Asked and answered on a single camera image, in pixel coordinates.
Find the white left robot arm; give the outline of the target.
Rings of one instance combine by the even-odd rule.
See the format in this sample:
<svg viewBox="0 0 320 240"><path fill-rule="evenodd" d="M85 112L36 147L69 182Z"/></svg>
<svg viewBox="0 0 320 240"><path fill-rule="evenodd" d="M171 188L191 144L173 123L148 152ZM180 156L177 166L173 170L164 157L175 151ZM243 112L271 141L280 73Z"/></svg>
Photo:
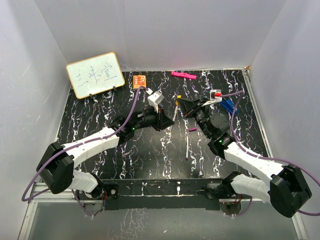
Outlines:
<svg viewBox="0 0 320 240"><path fill-rule="evenodd" d="M120 146L132 139L135 131L152 127L162 131L174 125L164 110L154 110L152 106L134 111L129 119L119 115L109 126L97 133L72 143L50 144L36 171L52 194L60 194L67 189L85 192L97 200L103 195L104 184L94 173L77 170L84 161L95 155Z"/></svg>

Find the white pen yellow end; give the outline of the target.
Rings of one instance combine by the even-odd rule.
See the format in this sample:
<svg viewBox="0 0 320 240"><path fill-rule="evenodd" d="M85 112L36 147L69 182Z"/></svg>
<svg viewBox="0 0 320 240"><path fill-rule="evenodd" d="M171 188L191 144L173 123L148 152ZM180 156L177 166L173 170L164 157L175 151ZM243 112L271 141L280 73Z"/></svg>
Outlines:
<svg viewBox="0 0 320 240"><path fill-rule="evenodd" d="M172 130L173 130L173 127L174 127L174 124L175 124L175 120L176 120L176 116L177 116L177 113L178 113L178 109L179 109L179 106L176 105L175 106L175 110L174 110L174 114L173 114L173 118L172 118L173 125L171 126L170 132L172 132Z"/></svg>

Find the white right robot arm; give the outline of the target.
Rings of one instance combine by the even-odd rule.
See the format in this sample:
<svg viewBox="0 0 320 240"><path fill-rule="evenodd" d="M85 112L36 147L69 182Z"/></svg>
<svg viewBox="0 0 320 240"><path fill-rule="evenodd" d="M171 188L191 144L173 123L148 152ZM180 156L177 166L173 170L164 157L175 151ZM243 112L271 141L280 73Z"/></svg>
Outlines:
<svg viewBox="0 0 320 240"><path fill-rule="evenodd" d="M178 105L185 118L193 118L210 140L208 146L215 156L241 166L252 173L251 178L234 171L224 178L212 193L220 198L233 199L248 195L270 203L281 215L291 218L312 197L312 192L300 168L263 159L251 150L239 146L231 135L227 117L222 113L209 114L210 105L222 101L179 98Z"/></svg>

